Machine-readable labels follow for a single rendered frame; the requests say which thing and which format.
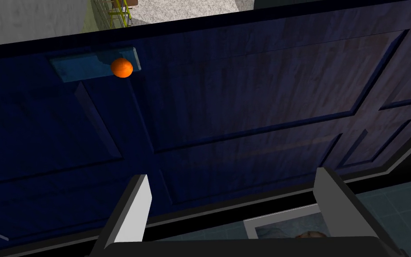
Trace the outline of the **orange ball door knob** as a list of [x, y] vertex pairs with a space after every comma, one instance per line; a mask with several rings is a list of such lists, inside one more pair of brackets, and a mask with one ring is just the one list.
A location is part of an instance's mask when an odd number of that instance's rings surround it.
[[116, 77], [127, 78], [133, 73], [134, 68], [127, 59], [118, 58], [112, 62], [111, 71]]

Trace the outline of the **dark blue panelled door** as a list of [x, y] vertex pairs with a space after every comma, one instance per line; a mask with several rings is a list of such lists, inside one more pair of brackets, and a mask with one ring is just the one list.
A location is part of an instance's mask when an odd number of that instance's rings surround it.
[[[127, 78], [111, 64], [127, 59]], [[387, 170], [411, 140], [411, 0], [320, 0], [0, 45], [0, 250]]]

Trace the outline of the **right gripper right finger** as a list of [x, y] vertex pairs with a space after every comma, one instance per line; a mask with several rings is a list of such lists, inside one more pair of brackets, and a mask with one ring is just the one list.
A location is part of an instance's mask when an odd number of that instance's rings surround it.
[[402, 253], [390, 235], [335, 171], [324, 167], [317, 168], [313, 194], [331, 236], [376, 237], [389, 254]]

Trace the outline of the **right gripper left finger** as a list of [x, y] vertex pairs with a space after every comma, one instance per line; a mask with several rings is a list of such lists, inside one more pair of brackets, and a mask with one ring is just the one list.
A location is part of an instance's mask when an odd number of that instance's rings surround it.
[[152, 202], [146, 174], [136, 174], [128, 183], [91, 254], [104, 254], [113, 243], [141, 242]]

